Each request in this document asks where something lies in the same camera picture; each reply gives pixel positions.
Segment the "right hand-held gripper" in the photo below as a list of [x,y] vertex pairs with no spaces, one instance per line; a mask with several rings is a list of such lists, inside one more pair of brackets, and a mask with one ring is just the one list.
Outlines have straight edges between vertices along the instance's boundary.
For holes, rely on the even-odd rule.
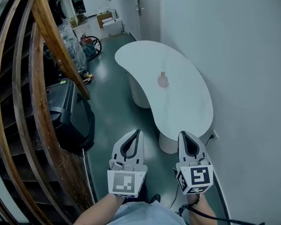
[[186,131],[180,132],[178,154],[176,179],[182,194],[201,194],[213,186],[214,169],[206,157],[206,147],[199,138]]

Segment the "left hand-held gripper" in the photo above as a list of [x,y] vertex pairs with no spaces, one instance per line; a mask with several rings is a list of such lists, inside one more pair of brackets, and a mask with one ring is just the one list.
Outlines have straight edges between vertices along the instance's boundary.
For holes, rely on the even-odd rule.
[[125,134],[114,144],[109,165],[109,193],[116,197],[138,198],[147,174],[144,137],[140,129]]

